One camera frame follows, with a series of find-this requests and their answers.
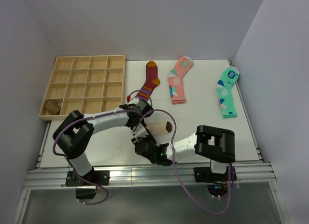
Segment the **sock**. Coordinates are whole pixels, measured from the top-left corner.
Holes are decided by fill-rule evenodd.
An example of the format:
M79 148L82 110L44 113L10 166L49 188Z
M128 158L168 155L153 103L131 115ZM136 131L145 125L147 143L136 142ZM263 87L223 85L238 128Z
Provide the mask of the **sock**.
M172 104L185 103L183 77L193 65L191 58L182 56L168 73L169 96Z
M159 121L159 122L147 122L145 124L153 135L163 135L170 133L173 129L173 125L169 121Z
M215 85L218 92L218 103L223 118L237 117L234 107L231 89L239 77L239 71L235 67L227 68Z
M153 61L149 61L146 64L146 81L142 88L140 89L142 92L138 92L135 96L139 98L139 100L147 101L149 96L152 94L153 90L160 84L160 80L158 79L158 67L156 63Z

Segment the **wooden tray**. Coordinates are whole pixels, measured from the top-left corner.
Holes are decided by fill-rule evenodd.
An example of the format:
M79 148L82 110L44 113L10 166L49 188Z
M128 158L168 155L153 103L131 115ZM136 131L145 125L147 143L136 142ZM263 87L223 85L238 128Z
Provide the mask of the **wooden tray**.
M125 56L57 57L40 111L43 120L63 120L74 110L98 113L112 110L123 102ZM45 109L54 100L58 115Z

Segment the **white wall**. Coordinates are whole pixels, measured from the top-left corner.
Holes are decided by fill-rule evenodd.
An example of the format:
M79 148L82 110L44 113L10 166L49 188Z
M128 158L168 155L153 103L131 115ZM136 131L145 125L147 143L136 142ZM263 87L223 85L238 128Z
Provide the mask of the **white wall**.
M25 0L58 56L233 59L263 0Z
M0 223L13 219L46 123L38 117L55 54L23 0L0 0Z
M309 0L264 0L236 58L262 156L290 218L309 220Z

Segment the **green sock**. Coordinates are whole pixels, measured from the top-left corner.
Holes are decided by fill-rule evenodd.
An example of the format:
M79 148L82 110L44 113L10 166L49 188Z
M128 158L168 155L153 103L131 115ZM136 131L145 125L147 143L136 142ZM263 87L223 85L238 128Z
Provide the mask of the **green sock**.
M220 80L215 86L215 89L218 92L218 102L223 118L237 117L231 89L238 77L238 69L235 67L229 67L222 73Z

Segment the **white table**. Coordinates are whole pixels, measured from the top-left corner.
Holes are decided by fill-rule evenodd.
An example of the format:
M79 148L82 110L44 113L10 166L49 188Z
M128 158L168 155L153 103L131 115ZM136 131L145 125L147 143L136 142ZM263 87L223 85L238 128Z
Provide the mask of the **white table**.
M145 81L145 66L148 61L127 61L125 95L140 89ZM172 105L169 98L167 81L168 72L173 69L176 61L155 61L158 66L158 77L161 84L154 89L151 98L153 107L168 111L177 122L175 140L188 137L196 131L198 125L215 126L235 132L236 161L259 160L256 147L250 132L244 109L236 86L232 88L237 118L223 119L218 107L215 83L222 72L229 67L227 60L194 60L193 67L185 75L185 104ZM161 112L154 113L149 121L169 120ZM52 152L52 135L62 121L52 121L44 146L42 168L67 167L63 157ZM155 136L158 144L170 142L172 133ZM132 135L127 127L116 127L95 134L86 149L86 155L93 166L132 166L151 164L146 158L135 154L131 143ZM210 162L199 155L183 159L179 163Z

